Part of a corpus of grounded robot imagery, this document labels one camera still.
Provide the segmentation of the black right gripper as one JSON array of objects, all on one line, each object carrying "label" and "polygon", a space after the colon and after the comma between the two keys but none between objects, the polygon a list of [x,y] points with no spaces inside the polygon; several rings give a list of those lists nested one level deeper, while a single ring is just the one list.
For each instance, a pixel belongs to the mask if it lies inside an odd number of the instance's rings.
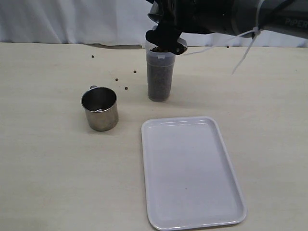
[{"label": "black right gripper", "polygon": [[234,34],[234,0],[157,0],[161,19],[145,34],[148,42],[175,55],[185,53],[182,33]]}]

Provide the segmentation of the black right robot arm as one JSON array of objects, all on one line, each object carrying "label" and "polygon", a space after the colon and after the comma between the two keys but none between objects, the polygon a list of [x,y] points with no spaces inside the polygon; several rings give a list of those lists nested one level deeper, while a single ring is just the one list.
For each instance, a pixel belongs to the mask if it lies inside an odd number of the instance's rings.
[{"label": "black right robot arm", "polygon": [[256,38],[262,30],[308,37],[306,0],[152,0],[156,28],[148,42],[175,55],[186,52],[180,35],[221,33]]}]

